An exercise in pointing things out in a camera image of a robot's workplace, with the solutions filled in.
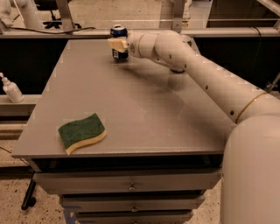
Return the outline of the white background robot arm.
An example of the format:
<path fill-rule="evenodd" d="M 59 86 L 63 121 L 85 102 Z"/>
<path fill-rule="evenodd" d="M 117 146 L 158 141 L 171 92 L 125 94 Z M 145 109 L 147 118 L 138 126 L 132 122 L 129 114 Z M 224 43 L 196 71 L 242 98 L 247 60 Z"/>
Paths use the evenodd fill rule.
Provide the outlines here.
<path fill-rule="evenodd" d="M 34 0 L 0 0 L 0 21 L 8 27 L 12 26 L 11 8 L 17 9 L 27 29 L 43 28 Z"/>

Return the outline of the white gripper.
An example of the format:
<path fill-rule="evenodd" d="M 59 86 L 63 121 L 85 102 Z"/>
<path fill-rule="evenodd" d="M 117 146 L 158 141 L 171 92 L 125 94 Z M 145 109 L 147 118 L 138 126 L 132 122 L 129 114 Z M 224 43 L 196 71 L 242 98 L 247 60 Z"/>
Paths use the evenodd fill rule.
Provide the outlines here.
<path fill-rule="evenodd" d="M 109 38 L 108 44 L 111 49 L 120 53 L 125 53 L 128 50 L 130 56 L 141 58 L 139 44 L 143 35 L 142 32 L 133 31 L 127 37 L 127 41 L 124 38 Z"/>

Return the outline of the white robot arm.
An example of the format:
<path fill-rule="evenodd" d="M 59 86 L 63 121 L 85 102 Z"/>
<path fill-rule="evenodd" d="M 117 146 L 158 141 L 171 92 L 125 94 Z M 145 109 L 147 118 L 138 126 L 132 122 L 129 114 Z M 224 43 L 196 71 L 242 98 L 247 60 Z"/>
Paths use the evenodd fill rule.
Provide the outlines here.
<path fill-rule="evenodd" d="M 220 224 L 280 224 L 280 100 L 195 52 L 175 31 L 133 31 L 108 42 L 186 71 L 236 124 L 223 156 Z"/>

